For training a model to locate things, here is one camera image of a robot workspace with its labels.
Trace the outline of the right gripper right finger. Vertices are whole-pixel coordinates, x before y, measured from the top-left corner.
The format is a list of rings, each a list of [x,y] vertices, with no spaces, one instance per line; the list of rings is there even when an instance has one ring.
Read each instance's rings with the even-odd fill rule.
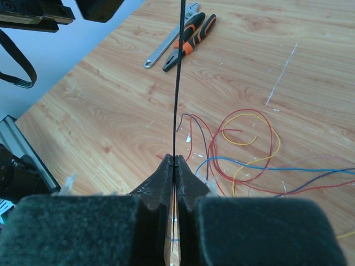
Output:
[[[346,265],[323,210],[303,198],[219,197],[176,157],[181,265]]]

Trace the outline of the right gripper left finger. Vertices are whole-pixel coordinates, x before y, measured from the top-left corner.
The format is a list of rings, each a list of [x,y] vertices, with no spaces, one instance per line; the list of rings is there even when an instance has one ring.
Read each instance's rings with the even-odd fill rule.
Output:
[[[22,198],[1,232],[2,265],[168,265],[173,158],[127,195]]]

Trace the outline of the black zip tie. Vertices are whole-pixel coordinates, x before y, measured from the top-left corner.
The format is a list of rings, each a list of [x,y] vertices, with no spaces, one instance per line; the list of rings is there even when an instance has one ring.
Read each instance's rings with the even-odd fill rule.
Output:
[[[173,220],[172,220],[172,238],[171,238],[171,251],[174,251],[174,239],[175,239],[175,203],[176,203],[176,122],[177,122],[177,111],[178,111],[178,98],[179,98],[179,87],[180,87],[180,75],[181,75],[181,61],[182,61],[182,46],[184,40],[184,28],[185,28],[185,8],[186,0],[181,0],[180,6],[180,25],[179,25],[179,46],[178,46],[178,56],[177,56],[177,71],[176,71],[176,82],[175,82],[175,96],[174,96],[174,115],[173,115]]]

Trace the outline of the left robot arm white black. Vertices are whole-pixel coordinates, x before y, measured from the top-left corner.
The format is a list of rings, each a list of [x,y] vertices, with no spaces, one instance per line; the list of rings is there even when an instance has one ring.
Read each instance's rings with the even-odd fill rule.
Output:
[[[123,1],[112,0],[75,0],[74,2],[85,20],[99,23],[109,21],[123,3]],[[1,1],[1,28],[55,33],[59,30],[60,24],[69,25],[74,20],[72,9],[65,6],[62,1]],[[1,80],[24,89],[32,88],[37,81],[37,73],[3,30],[1,31],[1,46],[30,78],[26,81],[1,73]]]

